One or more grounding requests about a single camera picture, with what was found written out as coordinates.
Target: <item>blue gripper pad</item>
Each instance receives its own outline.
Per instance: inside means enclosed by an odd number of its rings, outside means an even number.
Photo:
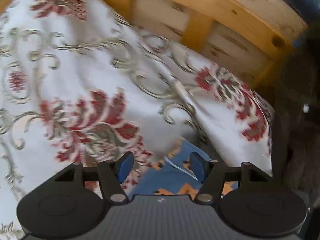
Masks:
[[[206,161],[210,160],[210,157],[204,151],[186,140],[181,141],[179,152],[168,155],[167,158],[174,165],[193,175],[188,167],[190,154],[192,152],[197,152]],[[164,194],[164,192],[178,194],[186,184],[194,190],[198,190],[202,186],[200,182],[181,170],[178,170],[166,160],[160,160],[154,163],[154,166],[142,176],[138,185],[136,185],[130,193],[129,198],[132,198],[134,195],[161,195]]]
[[[127,152],[116,162],[115,165],[118,169],[117,179],[120,183],[124,183],[133,168],[133,164],[134,157],[132,152]]]
[[[200,183],[204,183],[207,178],[207,171],[209,169],[208,162],[204,160],[198,153],[192,152],[190,154],[189,168],[193,171],[194,175]]]

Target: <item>wooden chair frame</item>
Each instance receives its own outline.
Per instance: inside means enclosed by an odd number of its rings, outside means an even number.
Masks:
[[[0,13],[12,0],[0,0]],[[131,20],[134,0],[105,0],[127,20]],[[256,77],[253,88],[271,78],[276,62],[291,51],[292,45],[279,31],[268,25],[235,0],[171,0],[193,9],[181,43],[200,51],[214,21],[231,28],[269,56],[269,64]]]

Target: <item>floral fabric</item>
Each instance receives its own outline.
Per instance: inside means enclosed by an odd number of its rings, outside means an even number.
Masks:
[[[1,239],[21,237],[18,201],[72,162],[132,151],[129,194],[184,137],[271,173],[268,103],[101,0],[14,0],[0,16],[0,64]]]

